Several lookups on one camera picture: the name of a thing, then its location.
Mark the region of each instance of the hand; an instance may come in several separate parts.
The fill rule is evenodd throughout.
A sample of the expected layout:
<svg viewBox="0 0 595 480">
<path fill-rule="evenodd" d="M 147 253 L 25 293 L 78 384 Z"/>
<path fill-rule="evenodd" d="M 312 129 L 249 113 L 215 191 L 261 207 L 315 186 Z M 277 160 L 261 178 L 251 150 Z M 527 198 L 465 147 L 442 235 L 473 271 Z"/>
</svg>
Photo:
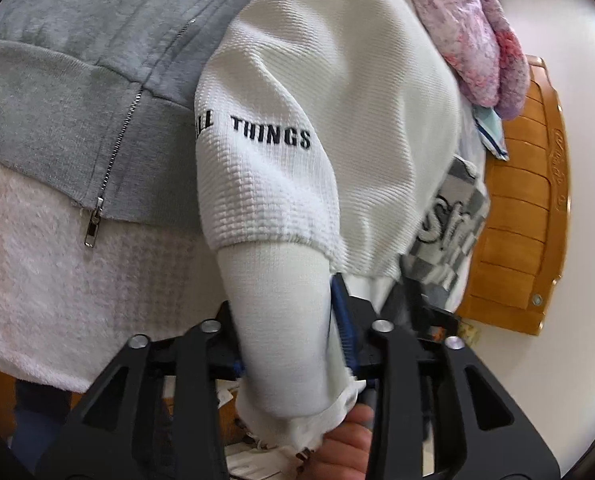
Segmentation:
<svg viewBox="0 0 595 480">
<path fill-rule="evenodd" d="M 365 480 L 373 434 L 361 424 L 372 418 L 371 408 L 356 404 L 344 422 L 324 435 L 297 480 Z"/>
</svg>

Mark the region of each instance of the metal bolt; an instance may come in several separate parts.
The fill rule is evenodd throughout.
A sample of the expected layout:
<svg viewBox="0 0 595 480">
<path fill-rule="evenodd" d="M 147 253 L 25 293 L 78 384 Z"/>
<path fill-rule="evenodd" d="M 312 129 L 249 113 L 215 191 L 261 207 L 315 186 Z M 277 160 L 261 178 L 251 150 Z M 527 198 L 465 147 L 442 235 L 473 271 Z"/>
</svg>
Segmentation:
<svg viewBox="0 0 595 480">
<path fill-rule="evenodd" d="M 444 344 L 448 346 L 451 350 L 461 350 L 465 347 L 464 341 L 462 338 L 459 338 L 456 335 L 451 335 L 444 340 Z"/>
<path fill-rule="evenodd" d="M 202 322 L 202 332 L 206 334 L 214 334 L 222 330 L 222 324 L 216 319 L 207 319 Z"/>
<path fill-rule="evenodd" d="M 149 338 L 147 336 L 144 334 L 137 334 L 128 340 L 128 345 L 130 348 L 144 348 L 148 345 L 148 342 Z"/>
<path fill-rule="evenodd" d="M 373 321 L 373 324 L 371 325 L 371 328 L 373 330 L 375 330 L 376 332 L 382 332 L 382 333 L 386 333 L 386 332 L 391 332 L 391 330 L 394 329 L 394 325 L 386 320 L 386 319 L 377 319 L 375 321 Z"/>
</svg>

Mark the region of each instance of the gray hoodie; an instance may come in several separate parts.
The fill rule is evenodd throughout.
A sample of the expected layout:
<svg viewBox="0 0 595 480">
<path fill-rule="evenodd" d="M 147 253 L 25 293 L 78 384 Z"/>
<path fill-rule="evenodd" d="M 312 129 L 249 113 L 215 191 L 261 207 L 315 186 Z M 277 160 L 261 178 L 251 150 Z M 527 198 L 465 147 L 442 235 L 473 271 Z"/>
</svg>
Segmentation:
<svg viewBox="0 0 595 480">
<path fill-rule="evenodd" d="M 194 94 L 250 0 L 3 0 L 0 163 L 100 218 L 200 231 Z"/>
</svg>

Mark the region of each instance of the wooden furniture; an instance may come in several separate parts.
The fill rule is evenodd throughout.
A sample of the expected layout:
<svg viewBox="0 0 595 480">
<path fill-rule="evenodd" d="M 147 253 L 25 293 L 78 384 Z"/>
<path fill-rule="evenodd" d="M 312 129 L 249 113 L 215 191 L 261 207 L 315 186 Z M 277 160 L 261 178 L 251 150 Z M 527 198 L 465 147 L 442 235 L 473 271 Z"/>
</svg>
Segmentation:
<svg viewBox="0 0 595 480">
<path fill-rule="evenodd" d="M 562 108 L 544 61 L 528 59 L 526 105 L 504 123 L 511 160 L 489 155 L 486 162 L 491 212 L 457 313 L 538 335 L 566 254 L 569 159 Z"/>
<path fill-rule="evenodd" d="M 241 430 L 234 420 L 237 416 L 235 411 L 235 399 L 237 392 L 234 392 L 233 399 L 223 405 L 219 410 L 219 422 L 222 442 L 225 446 L 240 442 L 245 431 Z M 82 399 L 82 394 L 72 394 L 71 409 Z M 165 399 L 172 412 L 172 399 Z M 12 436 L 15 430 L 13 408 L 15 407 L 15 378 L 0 372 L 0 436 L 6 440 Z"/>
</svg>

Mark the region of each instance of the white sweatshirt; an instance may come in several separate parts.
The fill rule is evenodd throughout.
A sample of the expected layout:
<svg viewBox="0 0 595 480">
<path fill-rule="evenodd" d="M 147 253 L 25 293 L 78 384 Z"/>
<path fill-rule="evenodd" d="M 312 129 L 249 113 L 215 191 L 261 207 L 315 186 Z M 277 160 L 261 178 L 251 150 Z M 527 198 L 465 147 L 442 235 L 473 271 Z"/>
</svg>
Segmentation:
<svg viewBox="0 0 595 480">
<path fill-rule="evenodd" d="M 196 92 L 199 204 L 261 436 L 305 446 L 353 405 L 330 273 L 397 275 L 460 106 L 404 0 L 252 0 L 229 26 Z"/>
</svg>

